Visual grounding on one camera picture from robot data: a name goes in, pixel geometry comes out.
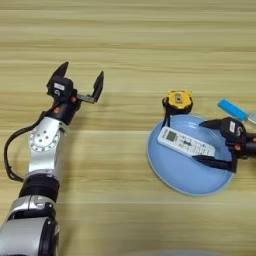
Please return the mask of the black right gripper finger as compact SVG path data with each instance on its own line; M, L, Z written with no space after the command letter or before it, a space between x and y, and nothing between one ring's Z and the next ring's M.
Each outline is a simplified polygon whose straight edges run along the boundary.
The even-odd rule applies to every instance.
M217 130L220 128L222 123L221 119L206 120L200 123L201 127Z
M196 155L193 156L193 159L211 168L227 170L231 173L237 172L238 158L235 154L231 155L230 161L220 160L206 155Z

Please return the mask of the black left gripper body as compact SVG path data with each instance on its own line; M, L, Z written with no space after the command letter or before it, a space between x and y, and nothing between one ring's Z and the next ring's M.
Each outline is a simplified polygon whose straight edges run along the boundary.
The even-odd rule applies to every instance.
M81 101L77 99L75 94L68 98L53 96L52 107L46 113L46 116L69 125L80 106Z

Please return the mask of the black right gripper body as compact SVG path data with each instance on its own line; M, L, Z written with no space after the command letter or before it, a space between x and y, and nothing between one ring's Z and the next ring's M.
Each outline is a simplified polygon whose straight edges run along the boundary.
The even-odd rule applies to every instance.
M243 139L227 141L226 146L236 158L256 157L256 134L247 134Z

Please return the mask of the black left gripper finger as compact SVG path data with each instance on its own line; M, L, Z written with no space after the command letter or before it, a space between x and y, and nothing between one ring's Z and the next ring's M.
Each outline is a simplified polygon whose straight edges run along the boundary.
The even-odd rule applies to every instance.
M52 74L52 76L50 77L48 84L51 84L53 82L53 80L65 80L65 74L66 71L68 69L68 65L69 62L66 61L64 63L62 63Z
M103 84L104 84L104 72L101 72L98 75L93 85L93 93L91 95L77 94L76 98L81 100L82 102L91 103L91 104L96 103L103 90Z

